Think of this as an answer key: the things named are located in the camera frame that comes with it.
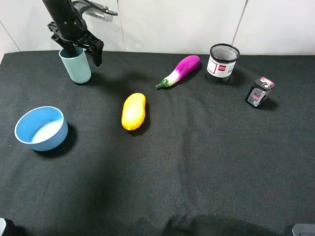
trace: toy eggplant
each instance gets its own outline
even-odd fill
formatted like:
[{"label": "toy eggplant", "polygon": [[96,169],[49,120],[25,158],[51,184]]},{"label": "toy eggplant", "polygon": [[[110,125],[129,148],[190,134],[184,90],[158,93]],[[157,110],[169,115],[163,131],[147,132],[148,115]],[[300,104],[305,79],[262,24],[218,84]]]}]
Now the toy eggplant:
[{"label": "toy eggplant", "polygon": [[172,86],[176,82],[183,79],[187,74],[194,71],[199,66],[199,64],[200,58],[196,55],[184,58],[178,63],[174,71],[165,79],[163,79],[161,83],[156,85],[156,87],[160,89]]}]

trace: toy mango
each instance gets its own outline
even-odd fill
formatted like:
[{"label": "toy mango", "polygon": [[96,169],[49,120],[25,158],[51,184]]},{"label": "toy mango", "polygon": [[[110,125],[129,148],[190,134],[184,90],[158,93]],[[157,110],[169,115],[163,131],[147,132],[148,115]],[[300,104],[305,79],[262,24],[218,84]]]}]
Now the toy mango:
[{"label": "toy mango", "polygon": [[146,116],[146,97],[142,93],[130,95],[123,107],[122,125],[126,130],[135,130],[140,127]]}]

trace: white tile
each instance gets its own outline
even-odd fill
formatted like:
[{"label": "white tile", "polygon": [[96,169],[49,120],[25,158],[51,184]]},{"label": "white tile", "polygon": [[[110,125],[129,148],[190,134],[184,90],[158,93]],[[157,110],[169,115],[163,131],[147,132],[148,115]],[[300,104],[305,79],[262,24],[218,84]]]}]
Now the white tile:
[{"label": "white tile", "polygon": [[6,32],[0,22],[0,62],[2,61],[5,53],[14,53],[18,51],[19,49],[15,46],[13,40],[10,38],[10,35]]},{"label": "white tile", "polygon": [[245,0],[119,0],[126,51],[208,54],[232,43]]},{"label": "white tile", "polygon": [[[94,0],[94,2],[106,5],[113,11],[118,12],[117,0]],[[114,16],[112,22],[102,21],[86,14],[83,14],[83,18],[88,25],[89,31],[104,42],[104,50],[124,51],[124,41],[119,16]]]},{"label": "white tile", "polygon": [[315,2],[249,0],[234,45],[241,54],[315,54]]},{"label": "white tile", "polygon": [[[118,9],[117,1],[107,0],[108,6]],[[53,42],[52,33],[47,24],[52,21],[44,3],[41,0],[0,0],[0,21],[20,48],[21,51],[59,50],[61,47]],[[119,18],[114,23],[91,19],[84,14],[88,29],[104,41],[104,49],[120,51],[123,40],[120,31]]]}]

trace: small black box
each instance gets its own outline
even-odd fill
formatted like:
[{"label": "small black box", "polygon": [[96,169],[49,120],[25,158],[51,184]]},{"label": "small black box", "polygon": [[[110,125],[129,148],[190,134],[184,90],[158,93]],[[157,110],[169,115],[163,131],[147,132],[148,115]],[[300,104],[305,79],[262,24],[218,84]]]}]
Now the small black box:
[{"label": "small black box", "polygon": [[275,83],[262,76],[257,79],[250,92],[248,93],[245,101],[251,104],[253,107],[260,105],[270,93],[271,89],[275,86]]}]

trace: black mesh cup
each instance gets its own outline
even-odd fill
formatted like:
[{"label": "black mesh cup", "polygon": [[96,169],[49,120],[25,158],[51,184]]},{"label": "black mesh cup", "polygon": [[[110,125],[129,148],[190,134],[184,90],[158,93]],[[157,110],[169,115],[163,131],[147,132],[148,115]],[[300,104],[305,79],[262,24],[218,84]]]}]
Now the black mesh cup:
[{"label": "black mesh cup", "polygon": [[219,43],[212,46],[206,72],[207,80],[214,84],[226,84],[240,55],[240,51],[230,44]]}]

